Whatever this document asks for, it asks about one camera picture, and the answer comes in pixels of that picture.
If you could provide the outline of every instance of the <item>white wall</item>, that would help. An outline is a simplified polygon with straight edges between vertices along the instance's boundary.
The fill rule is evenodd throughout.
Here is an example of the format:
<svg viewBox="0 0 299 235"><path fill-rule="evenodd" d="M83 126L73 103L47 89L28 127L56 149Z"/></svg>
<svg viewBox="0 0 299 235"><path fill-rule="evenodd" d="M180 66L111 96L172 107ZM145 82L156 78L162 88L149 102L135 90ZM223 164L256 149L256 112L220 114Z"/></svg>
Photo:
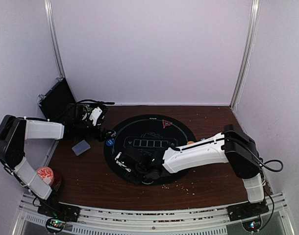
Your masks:
<svg viewBox="0 0 299 235"><path fill-rule="evenodd" d="M53 1L77 99L228 105L251 0Z"/></svg>
<svg viewBox="0 0 299 235"><path fill-rule="evenodd" d="M268 177L284 192L299 231L299 0L262 1L236 115L265 160L284 162Z"/></svg>
<svg viewBox="0 0 299 235"><path fill-rule="evenodd" d="M58 72L43 0L0 0L0 122L4 115L41 117L37 95ZM51 141L29 141L26 157L39 167ZM0 163L0 235L10 233L23 188Z"/></svg>

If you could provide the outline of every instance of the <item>blue poker chip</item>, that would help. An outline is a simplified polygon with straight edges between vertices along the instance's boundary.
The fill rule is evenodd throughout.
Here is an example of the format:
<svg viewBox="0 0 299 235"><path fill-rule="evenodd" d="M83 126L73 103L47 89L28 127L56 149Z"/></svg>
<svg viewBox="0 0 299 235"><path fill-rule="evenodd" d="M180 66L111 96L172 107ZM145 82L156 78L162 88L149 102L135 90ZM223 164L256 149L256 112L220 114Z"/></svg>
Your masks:
<svg viewBox="0 0 299 235"><path fill-rule="evenodd" d="M113 146L115 144L115 140L114 139L110 139L106 141L106 145L107 146Z"/></svg>

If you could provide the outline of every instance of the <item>red triangle logo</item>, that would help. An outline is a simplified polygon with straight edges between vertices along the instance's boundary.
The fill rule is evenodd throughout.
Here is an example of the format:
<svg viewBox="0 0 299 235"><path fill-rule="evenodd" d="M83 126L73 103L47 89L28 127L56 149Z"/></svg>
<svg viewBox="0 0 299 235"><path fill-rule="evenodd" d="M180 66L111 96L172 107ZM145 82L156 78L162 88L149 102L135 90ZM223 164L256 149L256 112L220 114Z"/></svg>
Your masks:
<svg viewBox="0 0 299 235"><path fill-rule="evenodd" d="M173 123L171 121L163 120L163 127L165 129L166 126L171 126Z"/></svg>

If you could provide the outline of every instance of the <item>brown wooden surface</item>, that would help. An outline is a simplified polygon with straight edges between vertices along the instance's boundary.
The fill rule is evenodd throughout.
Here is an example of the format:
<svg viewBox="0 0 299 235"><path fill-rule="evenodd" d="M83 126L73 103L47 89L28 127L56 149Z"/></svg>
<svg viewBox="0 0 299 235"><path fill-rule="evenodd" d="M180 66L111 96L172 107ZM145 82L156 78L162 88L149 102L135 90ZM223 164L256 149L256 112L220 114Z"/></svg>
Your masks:
<svg viewBox="0 0 299 235"><path fill-rule="evenodd" d="M197 140L221 132L226 124L238 126L228 107L117 106L110 107L104 127L141 114L166 115L187 125ZM136 186L119 178L108 167L103 145L87 139L91 149L79 157L71 148L82 139L60 141L50 162L64 178L61 201L89 207L121 210L175 210L226 205L247 200L241 179L229 164L196 167L170 185Z"/></svg>

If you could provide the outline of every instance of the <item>vertical aluminum profile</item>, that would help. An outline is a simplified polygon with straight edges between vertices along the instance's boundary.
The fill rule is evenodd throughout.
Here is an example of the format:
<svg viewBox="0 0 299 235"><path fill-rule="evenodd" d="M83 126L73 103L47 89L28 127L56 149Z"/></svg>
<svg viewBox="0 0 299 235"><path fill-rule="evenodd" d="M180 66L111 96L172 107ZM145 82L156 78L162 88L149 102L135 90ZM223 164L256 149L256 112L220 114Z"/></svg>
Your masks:
<svg viewBox="0 0 299 235"><path fill-rule="evenodd" d="M249 56L250 52L254 43L254 37L255 37L255 31L256 31L256 26L257 26L257 21L258 21L258 12L259 12L259 0L252 0L252 10L251 10L251 15L249 19L249 28L248 28L248 35L247 35L247 40L246 40L246 45L243 53L243 58L241 62L241 67L238 75L238 80L236 87L233 92L233 97L230 103L230 107L232 110L235 109L237 100L240 95L241 87L243 80L246 76L246 71L247 71L247 64L249 61Z"/></svg>
<svg viewBox="0 0 299 235"><path fill-rule="evenodd" d="M48 26L50 28L51 40L52 40L52 45L53 45L57 68L59 71L59 76L60 76L60 78L64 78L66 76L65 76L65 71L63 69L61 55L60 55L60 51L59 51L59 47L58 47L56 29L55 29L52 8L51 8L51 0L44 0L44 2L45 2L46 17L47 17L47 21L48 21Z"/></svg>

